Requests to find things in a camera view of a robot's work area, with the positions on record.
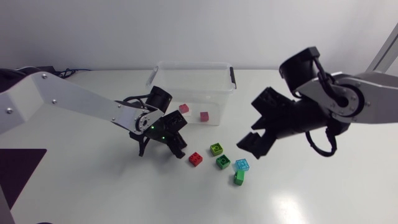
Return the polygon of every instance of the green toy block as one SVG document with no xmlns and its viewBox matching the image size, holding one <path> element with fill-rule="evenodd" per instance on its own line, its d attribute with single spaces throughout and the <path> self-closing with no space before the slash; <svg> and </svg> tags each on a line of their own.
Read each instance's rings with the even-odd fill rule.
<svg viewBox="0 0 398 224">
<path fill-rule="evenodd" d="M 242 185 L 243 184 L 243 179 L 244 179 L 244 171 L 243 170 L 236 171 L 235 178 L 234 178 L 234 183 L 236 185 Z"/>
<path fill-rule="evenodd" d="M 216 159 L 216 163 L 220 167 L 220 169 L 225 169 L 225 167 L 229 166 L 231 161 L 225 155 L 222 155 Z"/>
<path fill-rule="evenodd" d="M 223 148 L 219 143 L 216 143 L 214 145 L 210 146 L 211 153 L 213 153 L 214 156 L 218 156 L 221 153 L 223 153 Z"/>
</svg>

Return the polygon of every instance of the light blue toy block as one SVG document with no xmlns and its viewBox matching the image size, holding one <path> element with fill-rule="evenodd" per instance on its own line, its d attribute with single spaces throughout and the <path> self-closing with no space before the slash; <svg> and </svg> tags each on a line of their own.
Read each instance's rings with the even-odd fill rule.
<svg viewBox="0 0 398 224">
<path fill-rule="evenodd" d="M 236 168 L 238 168 L 238 170 L 244 170 L 244 171 L 248 171 L 249 170 L 249 164 L 246 161 L 246 159 L 238 159 L 236 162 Z"/>
</svg>

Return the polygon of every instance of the pink cube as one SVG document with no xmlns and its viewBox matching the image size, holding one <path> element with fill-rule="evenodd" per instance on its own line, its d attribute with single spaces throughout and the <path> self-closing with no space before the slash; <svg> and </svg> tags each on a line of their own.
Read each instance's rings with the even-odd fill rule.
<svg viewBox="0 0 398 224">
<path fill-rule="evenodd" d="M 206 122 L 209 120 L 209 113 L 207 112 L 200 112 L 200 121 Z"/>
<path fill-rule="evenodd" d="M 186 104 L 180 105 L 179 108 L 180 113 L 186 113 L 189 111 L 189 107 Z"/>
</svg>

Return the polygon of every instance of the screw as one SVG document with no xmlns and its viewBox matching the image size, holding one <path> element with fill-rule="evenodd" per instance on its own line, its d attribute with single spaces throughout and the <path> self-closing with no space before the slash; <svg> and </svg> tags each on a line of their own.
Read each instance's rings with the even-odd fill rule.
<svg viewBox="0 0 398 224">
<path fill-rule="evenodd" d="M 6 112 L 7 112 L 7 114 L 12 114 L 12 112 L 14 112 L 14 111 L 12 110 L 12 108 L 7 108 Z"/>
</svg>

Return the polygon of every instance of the red toy block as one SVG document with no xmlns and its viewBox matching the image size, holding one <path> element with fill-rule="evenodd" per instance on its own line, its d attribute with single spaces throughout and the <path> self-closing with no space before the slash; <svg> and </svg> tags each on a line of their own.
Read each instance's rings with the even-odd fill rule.
<svg viewBox="0 0 398 224">
<path fill-rule="evenodd" d="M 189 161 L 194 165 L 197 166 L 199 165 L 199 163 L 201 163 L 203 160 L 202 156 L 200 156 L 197 152 L 195 152 L 194 154 L 192 154 L 189 157 Z"/>
<path fill-rule="evenodd" d="M 180 105 L 178 109 L 181 113 L 186 113 L 189 111 L 189 107 L 186 104 Z"/>
<path fill-rule="evenodd" d="M 209 113 L 207 112 L 200 112 L 200 121 L 206 122 L 209 120 Z"/>
</svg>

